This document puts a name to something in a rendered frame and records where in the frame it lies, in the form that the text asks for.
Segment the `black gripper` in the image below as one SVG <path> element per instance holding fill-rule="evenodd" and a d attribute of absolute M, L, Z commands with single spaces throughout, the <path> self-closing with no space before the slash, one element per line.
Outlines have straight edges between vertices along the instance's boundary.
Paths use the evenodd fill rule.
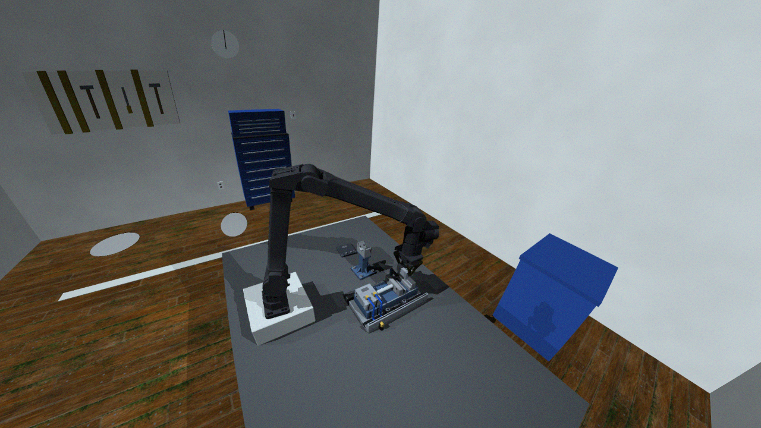
<path fill-rule="evenodd" d="M 417 244 L 418 243 L 419 242 L 417 242 Z M 401 246 L 395 247 L 396 251 L 394 252 L 394 256 L 396 257 L 398 264 L 400 263 L 400 258 L 402 260 L 400 264 L 404 262 L 407 265 L 409 276 L 411 276 L 415 270 L 417 270 L 417 268 L 422 265 L 422 254 L 415 256 L 415 249 L 417 244 L 408 244 L 407 242 L 403 241 Z M 412 268 L 413 270 L 411 270 Z"/>

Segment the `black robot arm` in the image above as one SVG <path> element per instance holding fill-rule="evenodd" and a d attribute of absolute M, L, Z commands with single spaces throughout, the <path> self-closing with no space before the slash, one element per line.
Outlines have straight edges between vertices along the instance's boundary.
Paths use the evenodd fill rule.
<path fill-rule="evenodd" d="M 269 187 L 268 265 L 262 291 L 266 319 L 274 319 L 290 312 L 286 291 L 290 285 L 287 277 L 289 279 L 291 274 L 288 274 L 285 261 L 293 190 L 314 193 L 320 197 L 333 197 L 407 224 L 403 241 L 408 244 L 419 242 L 415 256 L 422 253 L 422 246 L 429 248 L 439 237 L 438 224 L 426 221 L 426 216 L 417 206 L 344 181 L 322 169 L 316 169 L 312 163 L 274 170 Z"/>

